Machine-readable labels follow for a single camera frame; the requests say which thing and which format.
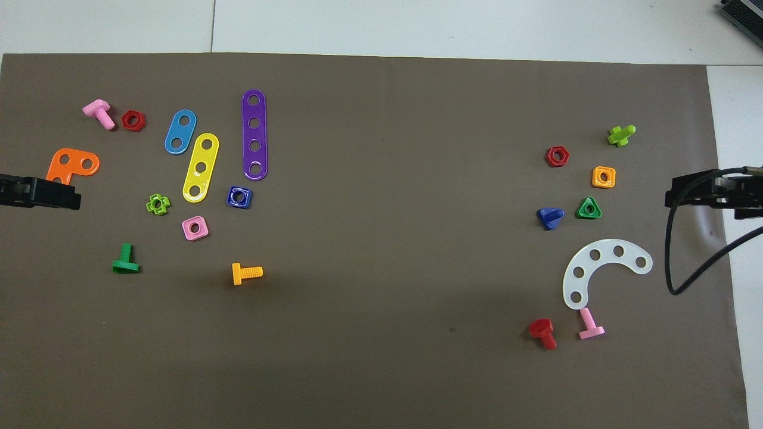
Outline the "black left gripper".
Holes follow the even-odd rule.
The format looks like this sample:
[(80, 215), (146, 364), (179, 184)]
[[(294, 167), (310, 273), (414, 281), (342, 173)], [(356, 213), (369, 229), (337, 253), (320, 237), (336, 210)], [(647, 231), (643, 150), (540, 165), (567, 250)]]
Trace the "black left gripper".
[(1, 205), (55, 207), (79, 211), (82, 196), (76, 188), (40, 178), (1, 174)]

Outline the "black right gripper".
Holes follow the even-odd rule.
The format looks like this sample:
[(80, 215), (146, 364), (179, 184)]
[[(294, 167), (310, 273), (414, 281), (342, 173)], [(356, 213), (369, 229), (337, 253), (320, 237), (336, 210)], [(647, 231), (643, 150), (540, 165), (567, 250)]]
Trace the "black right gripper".
[[(690, 183), (711, 173), (716, 174), (716, 179), (707, 179), (690, 188), (683, 198), (678, 198)], [(671, 207), (676, 201), (679, 206), (714, 203), (716, 209), (735, 209), (736, 220), (762, 218), (762, 168), (707, 169), (677, 176), (671, 179), (671, 187), (665, 192), (664, 206)]]

